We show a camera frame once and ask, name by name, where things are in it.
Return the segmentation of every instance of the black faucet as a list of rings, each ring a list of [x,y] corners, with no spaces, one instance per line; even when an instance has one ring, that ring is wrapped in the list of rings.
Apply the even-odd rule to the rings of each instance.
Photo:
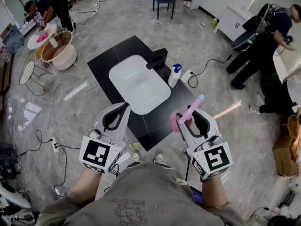
[[[146,65],[146,68],[159,71],[165,67],[165,61],[168,51],[166,48],[162,48],[153,52],[153,59]]]

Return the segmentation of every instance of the black countertop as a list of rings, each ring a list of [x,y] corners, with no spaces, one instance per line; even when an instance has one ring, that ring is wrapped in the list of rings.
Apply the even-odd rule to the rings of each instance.
[[[152,50],[136,36],[133,36],[88,62],[93,75],[112,104],[124,102],[124,99],[111,82],[109,71],[113,66],[132,55],[140,55],[147,62],[153,58]],[[171,88],[170,98],[150,113],[138,115],[131,111],[128,127],[148,151],[172,132],[168,125],[172,112],[187,108],[194,100],[193,94],[178,80],[176,86]]]

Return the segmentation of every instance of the person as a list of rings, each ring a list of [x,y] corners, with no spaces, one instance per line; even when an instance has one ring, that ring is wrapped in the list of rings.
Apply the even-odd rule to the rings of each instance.
[[[54,15],[57,15],[62,24],[60,32],[65,30],[73,32],[73,26],[68,11],[68,0],[30,0],[25,4],[24,11],[33,14],[36,8],[41,14],[44,14],[43,22],[45,26]]]
[[[132,164],[98,200],[101,174],[85,169],[67,197],[41,211],[36,225],[245,225],[229,206],[219,175],[203,182],[203,209],[180,173],[163,162],[162,154],[142,163],[133,153]]]
[[[239,74],[230,82],[234,89],[244,89],[244,82],[258,70],[267,64],[273,63],[273,55],[279,45],[289,51],[294,51],[292,45],[287,45],[285,38],[291,29],[293,23],[301,22],[301,7],[293,4],[289,9],[276,8],[275,16],[271,21],[270,32],[256,36],[255,42],[238,55],[226,68],[227,74],[236,72],[242,65],[249,63],[239,72]]]
[[[283,84],[274,89],[274,93],[264,100],[257,93],[262,106],[249,105],[251,112],[261,113],[277,113],[280,115],[291,115],[296,111],[292,107],[301,105],[301,69],[297,68],[293,73],[288,75]]]

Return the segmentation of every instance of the cardboard box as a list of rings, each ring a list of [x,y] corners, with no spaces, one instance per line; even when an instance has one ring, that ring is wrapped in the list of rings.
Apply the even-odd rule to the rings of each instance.
[[[6,35],[9,33],[10,30],[13,29],[12,24],[9,24],[2,32],[2,34],[0,35],[0,38],[2,38],[2,40],[5,40]]]
[[[292,177],[299,174],[299,165],[293,160],[291,145],[294,137],[288,131],[282,131],[273,147],[273,154],[279,175]]]

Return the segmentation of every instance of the spray bottle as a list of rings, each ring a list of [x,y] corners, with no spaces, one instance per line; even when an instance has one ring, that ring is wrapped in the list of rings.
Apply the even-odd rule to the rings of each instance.
[[[172,68],[172,71],[170,73],[170,76],[168,78],[168,84],[171,88],[175,87],[178,79],[180,78],[181,76],[181,69],[182,68],[182,65],[180,64],[175,64]]]

